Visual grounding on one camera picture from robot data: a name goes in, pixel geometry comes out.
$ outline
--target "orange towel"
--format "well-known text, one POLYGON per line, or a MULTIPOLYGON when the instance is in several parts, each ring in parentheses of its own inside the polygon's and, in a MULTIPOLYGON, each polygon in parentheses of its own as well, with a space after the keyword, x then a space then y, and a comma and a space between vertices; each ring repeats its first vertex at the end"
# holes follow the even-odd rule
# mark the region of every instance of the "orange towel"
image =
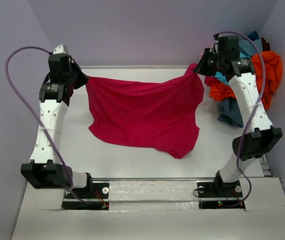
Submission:
MULTIPOLYGON (((261 101, 264 109, 268 110, 272 102, 272 96, 282 80, 283 65, 281 57, 273 51, 263 51, 261 55, 266 69, 266 83, 261 101)), ((258 54, 252 56, 251 60, 256 70, 256 84, 258 91, 260 92, 263 84, 261 61, 258 54)), ((236 99, 230 86, 227 86, 222 82, 210 86, 209 97, 213 98, 215 101, 223 101, 226 98, 236 99)))

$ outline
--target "black mounting base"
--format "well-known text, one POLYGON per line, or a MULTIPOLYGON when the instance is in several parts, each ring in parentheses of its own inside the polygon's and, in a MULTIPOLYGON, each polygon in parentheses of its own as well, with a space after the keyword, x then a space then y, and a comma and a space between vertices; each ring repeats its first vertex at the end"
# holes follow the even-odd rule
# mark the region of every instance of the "black mounting base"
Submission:
POLYGON ((93 182, 92 190, 88 188, 74 188, 74 194, 90 203, 81 202, 74 198, 74 196, 69 193, 64 196, 61 207, 65 210, 108 210, 109 209, 109 183, 108 182, 93 182))
POLYGON ((213 181, 198 181, 197 191, 194 192, 201 199, 200 209, 245 209, 245 203, 237 205, 239 199, 243 198, 240 182, 223 182, 219 171, 213 181))

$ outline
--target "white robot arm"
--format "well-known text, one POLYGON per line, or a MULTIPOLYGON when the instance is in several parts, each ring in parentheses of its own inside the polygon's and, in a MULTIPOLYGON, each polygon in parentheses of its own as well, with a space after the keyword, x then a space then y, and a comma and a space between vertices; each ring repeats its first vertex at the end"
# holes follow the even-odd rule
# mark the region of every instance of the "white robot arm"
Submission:
POLYGON ((85 85, 89 78, 68 55, 63 44, 49 55, 48 63, 50 72, 39 92, 40 119, 44 127, 39 126, 29 163, 22 164, 20 171, 35 189, 91 188, 90 174, 75 172, 70 167, 61 165, 44 132, 45 128, 59 150, 64 117, 73 90, 85 85), (72 176, 72 184, 66 171, 72 176))
POLYGON ((239 37, 216 34, 214 38, 217 42, 212 48, 205 48, 194 73, 214 76, 216 72, 221 72, 236 96, 243 123, 250 121, 243 142, 241 137, 233 140, 233 154, 226 165, 217 172, 212 185, 207 187, 207 191, 214 192, 217 197, 223 197, 235 189, 246 168, 255 159, 268 153, 283 133, 280 128, 274 128, 261 100, 258 102, 255 68, 249 57, 239 58, 239 37), (250 119, 254 108, 256 108, 254 116, 250 119), (237 166, 237 153, 240 146, 243 148, 239 153, 237 166))

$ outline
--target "pink fabric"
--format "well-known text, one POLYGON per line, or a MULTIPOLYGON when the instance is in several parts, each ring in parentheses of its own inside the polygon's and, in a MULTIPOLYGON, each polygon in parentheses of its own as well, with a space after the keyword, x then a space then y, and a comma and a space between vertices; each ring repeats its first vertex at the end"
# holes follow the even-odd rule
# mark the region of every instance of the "pink fabric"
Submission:
POLYGON ((106 143, 155 148, 180 159, 195 146, 195 110, 204 87, 191 64, 164 83, 90 77, 86 88, 94 122, 90 131, 106 143))
POLYGON ((207 85, 207 87, 210 87, 212 85, 215 85, 215 84, 220 84, 221 82, 215 78, 215 77, 212 77, 212 76, 206 76, 204 78, 204 84, 207 85))

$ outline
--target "pile of clothes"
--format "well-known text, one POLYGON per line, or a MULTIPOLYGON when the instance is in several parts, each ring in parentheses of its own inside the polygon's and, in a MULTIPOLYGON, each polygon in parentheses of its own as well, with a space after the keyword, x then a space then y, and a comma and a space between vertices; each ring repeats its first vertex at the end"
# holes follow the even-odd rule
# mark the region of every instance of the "pile of clothes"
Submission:
MULTIPOLYGON (((281 57, 270 51, 270 44, 264 38, 259 38, 256 31, 248 35, 260 50, 266 71, 265 88, 262 96, 262 103, 267 111, 272 102, 272 96, 276 92, 283 75, 283 65, 281 57)), ((251 58, 255 68, 256 85, 260 92, 263 84, 262 64, 255 48, 246 40, 239 41, 240 58, 251 58)), ((210 87, 209 96, 215 101, 219 101, 217 108, 219 111, 218 120, 231 126, 244 127, 242 115, 233 90, 230 88, 226 78, 217 72, 214 77, 206 77, 205 84, 210 87)))

